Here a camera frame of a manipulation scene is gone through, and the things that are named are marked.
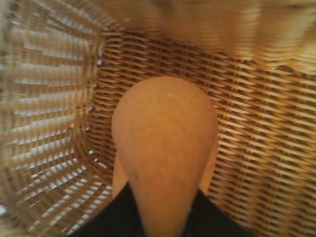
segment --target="tan gourd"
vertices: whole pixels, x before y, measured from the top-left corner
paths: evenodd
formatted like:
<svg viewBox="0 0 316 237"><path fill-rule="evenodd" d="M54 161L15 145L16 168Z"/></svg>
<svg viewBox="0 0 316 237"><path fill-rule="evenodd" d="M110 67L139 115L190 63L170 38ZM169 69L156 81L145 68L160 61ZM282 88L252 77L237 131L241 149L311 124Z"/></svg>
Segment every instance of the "tan gourd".
<svg viewBox="0 0 316 237"><path fill-rule="evenodd" d="M122 97L112 129L146 234L180 236L217 152L216 113L207 96L183 79L145 80Z"/></svg>

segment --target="woven wicker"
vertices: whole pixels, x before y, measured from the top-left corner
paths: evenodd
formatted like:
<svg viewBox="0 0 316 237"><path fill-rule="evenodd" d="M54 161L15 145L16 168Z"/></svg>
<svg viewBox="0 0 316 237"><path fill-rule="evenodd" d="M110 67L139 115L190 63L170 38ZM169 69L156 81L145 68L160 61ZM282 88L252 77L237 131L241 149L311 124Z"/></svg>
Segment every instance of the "woven wicker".
<svg viewBox="0 0 316 237"><path fill-rule="evenodd" d="M159 75L216 105L209 198L257 236L316 236L315 11L316 0L1 0L0 236L65 236L109 204L113 111Z"/></svg>

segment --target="wicker basket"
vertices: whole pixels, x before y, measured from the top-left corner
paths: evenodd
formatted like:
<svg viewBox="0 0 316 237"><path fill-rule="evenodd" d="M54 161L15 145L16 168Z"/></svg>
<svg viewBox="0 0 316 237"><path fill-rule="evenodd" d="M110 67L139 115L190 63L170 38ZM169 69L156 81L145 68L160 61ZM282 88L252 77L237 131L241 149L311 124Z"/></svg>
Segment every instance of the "wicker basket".
<svg viewBox="0 0 316 237"><path fill-rule="evenodd" d="M209 198L316 236L316 0L1 0L0 236L65 236L111 201L111 117L157 75L214 102Z"/></svg>

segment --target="wicker weave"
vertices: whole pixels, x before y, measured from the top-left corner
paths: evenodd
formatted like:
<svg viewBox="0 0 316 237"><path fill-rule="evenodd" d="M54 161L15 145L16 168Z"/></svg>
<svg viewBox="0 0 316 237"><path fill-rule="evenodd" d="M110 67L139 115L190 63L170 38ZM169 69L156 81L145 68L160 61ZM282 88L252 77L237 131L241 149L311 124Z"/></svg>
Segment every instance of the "wicker weave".
<svg viewBox="0 0 316 237"><path fill-rule="evenodd" d="M111 201L113 111L158 75L216 105L209 198L257 236L316 236L315 11L315 0L1 0L0 236L64 236Z"/></svg>

